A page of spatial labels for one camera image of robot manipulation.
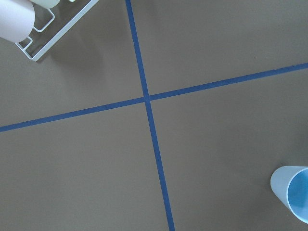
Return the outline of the pink cup on rack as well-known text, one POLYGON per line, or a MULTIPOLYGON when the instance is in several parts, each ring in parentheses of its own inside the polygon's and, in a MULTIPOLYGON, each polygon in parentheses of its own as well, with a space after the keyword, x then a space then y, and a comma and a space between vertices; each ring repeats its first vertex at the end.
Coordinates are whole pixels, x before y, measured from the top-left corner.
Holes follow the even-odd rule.
POLYGON ((35 11, 29 0, 0 1, 0 37, 13 43, 26 39, 35 22, 35 11))

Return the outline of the white cup on rack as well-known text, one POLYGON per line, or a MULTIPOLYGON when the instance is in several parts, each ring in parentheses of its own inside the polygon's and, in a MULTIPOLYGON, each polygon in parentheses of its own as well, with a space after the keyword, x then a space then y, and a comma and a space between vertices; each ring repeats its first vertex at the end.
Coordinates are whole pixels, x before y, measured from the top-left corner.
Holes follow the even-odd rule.
POLYGON ((30 1, 46 9, 51 9, 60 2, 60 0, 30 0, 30 1))

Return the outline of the light blue plastic cup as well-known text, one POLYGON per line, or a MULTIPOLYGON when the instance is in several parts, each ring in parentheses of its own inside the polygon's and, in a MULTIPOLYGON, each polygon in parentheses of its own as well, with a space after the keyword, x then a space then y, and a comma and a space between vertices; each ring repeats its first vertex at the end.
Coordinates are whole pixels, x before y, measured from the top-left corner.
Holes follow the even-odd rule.
POLYGON ((278 199, 300 221, 308 222, 308 168, 283 166, 276 169, 270 186, 278 199))

